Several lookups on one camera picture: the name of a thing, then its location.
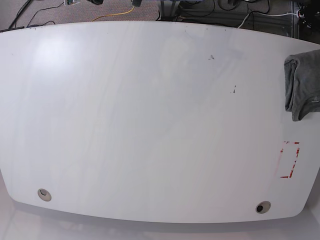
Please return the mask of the grey t-shirt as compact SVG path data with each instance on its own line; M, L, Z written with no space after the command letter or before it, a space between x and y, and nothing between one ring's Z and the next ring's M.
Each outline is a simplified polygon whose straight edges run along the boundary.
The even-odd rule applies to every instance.
M284 61L285 110L294 122L320 111L320 51L289 55Z

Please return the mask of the red tape rectangle marking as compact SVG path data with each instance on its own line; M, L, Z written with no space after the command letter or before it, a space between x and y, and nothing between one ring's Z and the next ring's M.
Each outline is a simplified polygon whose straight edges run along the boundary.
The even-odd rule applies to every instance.
M293 176L300 152L300 142L285 141L280 151L280 160L277 175L281 179L290 179Z

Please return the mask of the white power strip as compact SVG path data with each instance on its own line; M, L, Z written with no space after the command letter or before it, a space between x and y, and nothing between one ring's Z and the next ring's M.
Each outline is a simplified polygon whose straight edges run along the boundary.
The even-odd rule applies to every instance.
M299 19L304 19L305 18L304 10L303 9L298 9L296 11L296 17L299 18Z

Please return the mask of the aluminium frame stand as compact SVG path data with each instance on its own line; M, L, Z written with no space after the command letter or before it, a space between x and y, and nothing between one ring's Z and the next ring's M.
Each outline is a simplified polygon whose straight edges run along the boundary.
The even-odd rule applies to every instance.
M158 0L159 20L172 21L181 2L181 0Z

